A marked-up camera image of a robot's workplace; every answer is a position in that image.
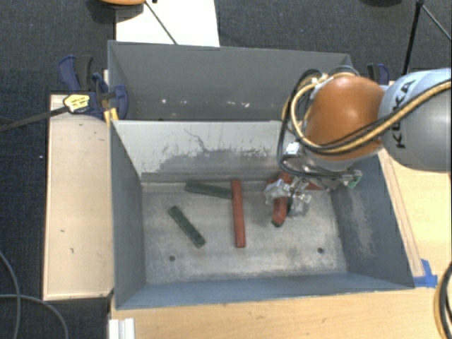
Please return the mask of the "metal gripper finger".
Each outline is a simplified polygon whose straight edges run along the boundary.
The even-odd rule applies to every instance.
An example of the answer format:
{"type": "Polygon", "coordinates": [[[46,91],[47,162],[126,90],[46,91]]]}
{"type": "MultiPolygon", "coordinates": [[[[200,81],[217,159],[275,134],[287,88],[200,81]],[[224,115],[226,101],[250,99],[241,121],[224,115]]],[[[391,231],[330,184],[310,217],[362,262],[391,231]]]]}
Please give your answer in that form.
{"type": "Polygon", "coordinates": [[[289,185],[285,182],[273,182],[268,184],[264,189],[264,196],[266,204],[268,205],[277,198],[287,198],[289,196],[289,185]]]}
{"type": "Polygon", "coordinates": [[[290,198],[289,215],[305,216],[310,207],[311,194],[308,191],[296,191],[290,198]]]}

